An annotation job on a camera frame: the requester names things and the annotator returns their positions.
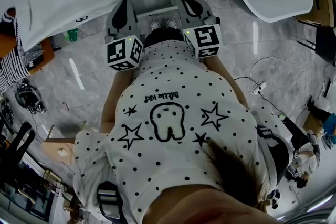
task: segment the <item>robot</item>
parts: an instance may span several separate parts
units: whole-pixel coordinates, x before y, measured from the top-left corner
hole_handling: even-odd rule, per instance
[[[197,59],[217,55],[222,48],[219,17],[204,0],[175,0],[184,41]],[[137,17],[130,0],[122,0],[106,22],[106,63],[115,71],[139,66],[144,45],[140,41]]]

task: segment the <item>brown hair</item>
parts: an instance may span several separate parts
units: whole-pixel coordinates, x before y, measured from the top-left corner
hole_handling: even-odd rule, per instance
[[[220,147],[214,141],[210,141],[208,147],[208,158],[219,174],[224,192],[246,205],[266,212],[266,195],[262,194],[263,183],[257,176],[254,161],[244,163],[227,147]]]

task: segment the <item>star graphic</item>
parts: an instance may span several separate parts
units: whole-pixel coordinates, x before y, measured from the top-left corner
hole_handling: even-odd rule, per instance
[[[200,144],[200,147],[202,147],[203,143],[207,143],[207,141],[205,140],[206,133],[202,134],[201,136],[199,136],[197,133],[195,134],[197,139],[193,142],[198,142]]]
[[[138,135],[141,123],[139,126],[135,127],[134,129],[130,129],[127,125],[122,124],[121,127],[125,128],[126,135],[122,138],[118,139],[118,141],[127,141],[127,150],[131,148],[133,141],[135,140],[144,140],[140,135]]]
[[[219,132],[219,121],[228,118],[228,116],[218,114],[218,103],[216,103],[215,107],[211,111],[207,111],[205,109],[201,110],[206,116],[206,119],[201,124],[201,126],[212,123],[215,126],[216,130]]]
[[[125,113],[125,115],[128,114],[128,117],[129,117],[131,114],[134,114],[135,112],[137,112],[137,110],[135,110],[135,107],[128,108],[128,111]]]

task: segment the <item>cable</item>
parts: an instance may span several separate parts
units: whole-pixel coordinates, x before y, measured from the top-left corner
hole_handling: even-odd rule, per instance
[[[237,80],[237,79],[249,79],[249,80],[251,80],[251,81],[253,81],[257,86],[259,86],[259,84],[255,81],[255,80],[253,80],[252,78],[249,78],[249,77],[239,77],[239,78],[236,78],[235,80]],[[276,110],[278,110],[279,112],[281,112],[283,115],[285,115],[286,116],[286,114],[285,113],[283,113],[280,109],[278,109],[271,101],[269,101],[269,100],[267,100],[265,97],[263,97],[262,95],[261,95],[261,93],[260,93],[260,91],[258,91],[258,94],[260,95],[260,97],[262,98],[262,99],[264,99],[265,101],[267,101],[267,102],[269,102]]]
[[[31,111],[29,111],[29,112],[30,112],[30,114],[32,115],[32,118],[33,118],[33,120],[34,120],[34,122],[35,122],[36,134],[37,134],[38,137],[40,137],[40,139],[44,142],[43,138],[38,134],[38,131],[37,131],[37,124],[36,124],[36,121],[35,121],[35,119],[34,119],[34,116],[33,116],[33,114],[32,114]]]

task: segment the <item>cardboard box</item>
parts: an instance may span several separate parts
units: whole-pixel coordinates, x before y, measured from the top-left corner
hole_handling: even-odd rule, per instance
[[[311,113],[309,113],[303,128],[306,132],[312,130],[315,135],[318,135],[323,128],[323,123],[316,119]]]
[[[317,26],[335,27],[333,0],[314,0],[309,13],[297,17],[298,20]]]

